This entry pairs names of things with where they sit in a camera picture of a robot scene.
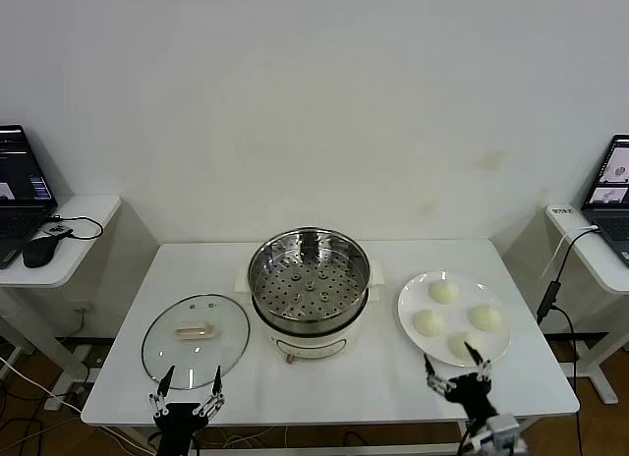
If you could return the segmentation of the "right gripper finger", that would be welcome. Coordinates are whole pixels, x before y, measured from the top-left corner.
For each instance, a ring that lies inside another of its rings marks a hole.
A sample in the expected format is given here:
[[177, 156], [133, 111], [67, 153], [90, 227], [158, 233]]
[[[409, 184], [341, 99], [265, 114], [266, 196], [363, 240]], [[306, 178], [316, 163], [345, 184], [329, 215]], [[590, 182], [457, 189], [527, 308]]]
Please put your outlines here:
[[427, 384], [430, 389], [439, 395], [446, 395], [455, 389], [456, 384], [448, 379], [439, 376], [429, 360], [427, 355], [424, 355], [425, 368], [427, 373]]
[[477, 381], [490, 381], [491, 360], [484, 359], [481, 353], [467, 341], [464, 345], [477, 365]]

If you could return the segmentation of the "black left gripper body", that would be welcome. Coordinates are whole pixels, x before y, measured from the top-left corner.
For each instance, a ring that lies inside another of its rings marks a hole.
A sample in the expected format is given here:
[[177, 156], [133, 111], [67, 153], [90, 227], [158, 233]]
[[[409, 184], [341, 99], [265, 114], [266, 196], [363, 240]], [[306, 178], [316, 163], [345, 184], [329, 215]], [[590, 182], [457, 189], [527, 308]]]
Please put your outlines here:
[[169, 403], [153, 415], [153, 421], [161, 431], [157, 448], [158, 456], [187, 455], [193, 435], [208, 424], [206, 414], [194, 414], [195, 403]]

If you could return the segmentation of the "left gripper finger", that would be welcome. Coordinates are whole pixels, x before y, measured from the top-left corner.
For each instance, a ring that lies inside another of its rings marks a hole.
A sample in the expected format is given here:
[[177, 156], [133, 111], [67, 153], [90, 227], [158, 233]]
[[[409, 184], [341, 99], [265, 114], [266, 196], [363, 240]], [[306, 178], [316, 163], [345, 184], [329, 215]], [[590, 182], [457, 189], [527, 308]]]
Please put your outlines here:
[[194, 408], [193, 414], [200, 418], [213, 419], [225, 403], [222, 392], [221, 366], [217, 367], [209, 397]]
[[166, 417], [170, 414], [166, 404], [166, 396], [170, 389], [175, 368], [176, 366], [172, 365], [168, 369], [167, 373], [159, 380], [156, 392], [148, 396], [154, 417]]

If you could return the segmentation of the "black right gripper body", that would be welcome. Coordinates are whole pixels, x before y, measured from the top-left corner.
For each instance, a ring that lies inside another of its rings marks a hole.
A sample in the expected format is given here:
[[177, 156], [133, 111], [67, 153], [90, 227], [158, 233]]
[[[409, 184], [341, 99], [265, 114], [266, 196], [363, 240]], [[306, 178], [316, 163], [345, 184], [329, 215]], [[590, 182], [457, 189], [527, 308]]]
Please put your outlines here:
[[485, 423], [487, 419], [498, 415], [488, 400], [490, 391], [490, 378], [471, 372], [448, 379], [444, 398], [461, 405], [471, 422]]

